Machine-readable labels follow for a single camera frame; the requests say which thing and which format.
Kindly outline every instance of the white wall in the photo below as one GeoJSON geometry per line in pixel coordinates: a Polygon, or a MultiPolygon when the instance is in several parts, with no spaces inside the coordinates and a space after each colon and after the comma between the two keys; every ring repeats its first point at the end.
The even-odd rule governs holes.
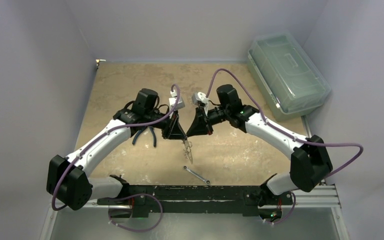
{"type": "MultiPolygon", "coordinates": [[[[384,239],[384,0],[329,0],[304,49],[332,87],[312,131],[365,147],[332,177],[351,239],[384,239]]],[[[357,149],[329,152],[338,167],[357,149]]]]}
{"type": "Polygon", "coordinates": [[[72,151],[94,59],[64,0],[0,0],[0,239],[38,239],[50,159],[72,151]]]}
{"type": "Polygon", "coordinates": [[[304,44],[327,0],[67,0],[95,58],[242,61],[255,36],[304,44]]]}

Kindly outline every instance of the wooden table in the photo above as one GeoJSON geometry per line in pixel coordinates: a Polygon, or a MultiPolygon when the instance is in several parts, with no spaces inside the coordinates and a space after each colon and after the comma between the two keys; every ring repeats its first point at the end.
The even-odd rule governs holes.
{"type": "MultiPolygon", "coordinates": [[[[187,131],[195,116],[191,96],[206,93],[215,70],[232,71],[261,105],[264,113],[274,120],[246,64],[171,64],[171,63],[101,63],[78,135],[77,148],[94,137],[109,122],[116,111],[136,98],[142,88],[158,92],[160,104],[168,103],[170,87],[178,84],[186,107],[179,110],[180,124],[187,131]]],[[[253,105],[241,87],[225,72],[217,75],[210,99],[218,102],[216,89],[232,84],[243,104],[253,105]]],[[[305,135],[301,118],[281,123],[286,128],[305,135]]],[[[157,147],[146,130],[132,145],[132,138],[119,145],[93,171],[91,177],[122,175],[131,184],[143,185],[203,185],[204,182],[183,170],[187,165],[212,185],[260,185],[274,173],[288,172],[289,160],[263,140],[235,129],[228,122],[213,127],[211,136],[193,136],[193,164],[184,156],[180,140],[164,140],[155,130],[157,147]]]]}

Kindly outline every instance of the pliers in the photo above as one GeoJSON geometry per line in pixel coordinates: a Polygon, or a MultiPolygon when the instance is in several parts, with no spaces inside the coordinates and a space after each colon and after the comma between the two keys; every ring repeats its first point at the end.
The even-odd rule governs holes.
{"type": "MultiPolygon", "coordinates": [[[[139,135],[141,135],[141,133],[143,133],[148,127],[145,127],[139,131],[137,131],[136,135],[134,136],[133,138],[133,141],[131,142],[131,144],[135,145],[136,144],[136,141],[138,140],[139,138],[139,135]]],[[[156,148],[157,147],[157,137],[155,136],[155,132],[154,132],[154,128],[152,126],[149,126],[149,130],[152,134],[152,138],[153,138],[153,147],[156,148]]]]}

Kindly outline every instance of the metal wrench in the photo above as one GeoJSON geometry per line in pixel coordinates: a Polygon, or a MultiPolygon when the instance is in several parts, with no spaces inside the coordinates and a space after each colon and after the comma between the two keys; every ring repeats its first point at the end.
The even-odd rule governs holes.
{"type": "Polygon", "coordinates": [[[206,185],[210,185],[211,182],[210,180],[207,180],[205,178],[203,178],[202,176],[200,176],[198,173],[192,171],[188,166],[183,166],[183,169],[188,171],[189,173],[193,174],[195,177],[199,178],[201,181],[203,181],[206,185]]]}

